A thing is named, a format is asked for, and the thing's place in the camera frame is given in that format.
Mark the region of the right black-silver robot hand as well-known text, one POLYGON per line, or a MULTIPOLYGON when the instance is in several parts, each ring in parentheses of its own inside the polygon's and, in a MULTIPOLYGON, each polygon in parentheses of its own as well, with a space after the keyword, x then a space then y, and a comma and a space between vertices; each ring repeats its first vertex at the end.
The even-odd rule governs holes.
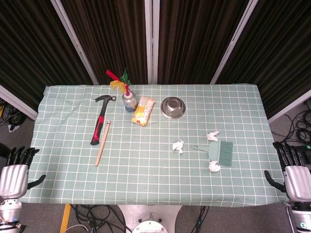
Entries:
POLYGON ((295 147, 280 142, 274 142, 273 146, 277 151, 284 183, 275 182, 267 170, 264 172, 266 180, 272 187, 286 193, 292 201, 310 202, 311 171, 307 167, 306 152, 310 151, 311 147, 295 147))

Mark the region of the left black-silver robot hand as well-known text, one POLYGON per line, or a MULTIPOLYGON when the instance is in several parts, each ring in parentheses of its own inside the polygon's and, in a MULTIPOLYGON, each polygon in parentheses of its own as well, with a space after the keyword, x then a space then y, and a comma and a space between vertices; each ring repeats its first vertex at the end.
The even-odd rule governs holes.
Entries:
POLYGON ((38 180, 28 182, 29 169, 39 149, 21 147, 13 148, 8 153, 6 165, 0 175, 0 197, 3 199, 19 199, 27 190, 40 185, 46 178, 42 175, 38 180))

